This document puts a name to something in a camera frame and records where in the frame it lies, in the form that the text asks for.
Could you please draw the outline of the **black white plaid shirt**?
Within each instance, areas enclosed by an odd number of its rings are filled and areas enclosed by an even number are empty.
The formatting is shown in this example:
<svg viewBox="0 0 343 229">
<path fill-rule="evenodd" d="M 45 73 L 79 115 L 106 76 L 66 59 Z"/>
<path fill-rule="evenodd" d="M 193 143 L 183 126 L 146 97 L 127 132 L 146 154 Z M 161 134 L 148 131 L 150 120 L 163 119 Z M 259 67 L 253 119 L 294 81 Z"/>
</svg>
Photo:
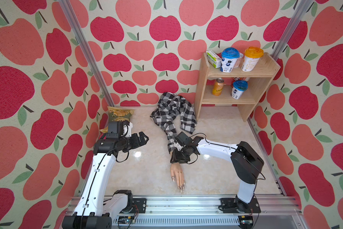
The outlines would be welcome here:
<svg viewBox="0 0 343 229">
<path fill-rule="evenodd" d="M 168 141 L 168 151 L 175 150 L 174 141 L 177 137 L 174 120 L 180 117 L 180 129 L 192 134 L 197 125 L 194 108 L 192 104 L 183 96 L 170 92 L 161 95 L 157 108 L 151 113 L 150 118 L 165 132 Z"/>
</svg>

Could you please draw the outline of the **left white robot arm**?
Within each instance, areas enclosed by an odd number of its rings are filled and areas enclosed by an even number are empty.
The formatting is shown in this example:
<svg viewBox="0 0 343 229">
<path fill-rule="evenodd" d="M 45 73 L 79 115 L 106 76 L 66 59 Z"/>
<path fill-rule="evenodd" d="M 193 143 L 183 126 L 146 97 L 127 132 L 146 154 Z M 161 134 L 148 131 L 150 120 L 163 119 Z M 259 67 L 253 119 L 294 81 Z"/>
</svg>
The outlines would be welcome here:
<svg viewBox="0 0 343 229">
<path fill-rule="evenodd" d="M 110 229 L 113 220 L 123 210 L 132 209 L 132 192 L 118 190 L 112 198 L 104 201 L 108 179 L 117 162 L 120 151 L 128 153 L 147 144 L 149 138 L 143 133 L 121 136 L 103 134 L 94 145 L 90 174 L 83 194 L 71 216 L 65 216 L 64 229 Z"/>
</svg>

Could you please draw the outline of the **mannequin hand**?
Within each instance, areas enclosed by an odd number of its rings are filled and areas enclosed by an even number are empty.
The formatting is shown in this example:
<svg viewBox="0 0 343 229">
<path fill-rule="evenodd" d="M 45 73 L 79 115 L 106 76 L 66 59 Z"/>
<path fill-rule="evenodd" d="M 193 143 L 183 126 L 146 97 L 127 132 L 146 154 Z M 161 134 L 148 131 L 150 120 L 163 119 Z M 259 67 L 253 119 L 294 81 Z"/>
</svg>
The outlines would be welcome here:
<svg viewBox="0 0 343 229">
<path fill-rule="evenodd" d="M 173 163 L 170 167 L 171 179 L 177 185 L 181 193 L 185 190 L 185 179 L 180 163 Z"/>
</svg>

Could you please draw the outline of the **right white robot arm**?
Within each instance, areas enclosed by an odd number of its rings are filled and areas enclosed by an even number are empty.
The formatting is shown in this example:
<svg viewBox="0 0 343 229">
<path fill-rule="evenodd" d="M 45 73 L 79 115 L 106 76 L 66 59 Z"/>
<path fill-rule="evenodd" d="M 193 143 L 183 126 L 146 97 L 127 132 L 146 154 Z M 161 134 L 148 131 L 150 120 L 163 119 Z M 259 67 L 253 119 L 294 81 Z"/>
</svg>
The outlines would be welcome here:
<svg viewBox="0 0 343 229">
<path fill-rule="evenodd" d="M 239 190 L 232 200 L 221 201 L 218 207 L 220 211 L 248 215 L 261 213 L 255 189 L 264 161 L 249 143 L 241 141 L 239 144 L 223 144 L 197 136 L 194 139 L 177 137 L 174 146 L 176 149 L 171 154 L 172 164 L 189 164 L 192 154 L 214 156 L 232 163 L 240 179 Z"/>
</svg>

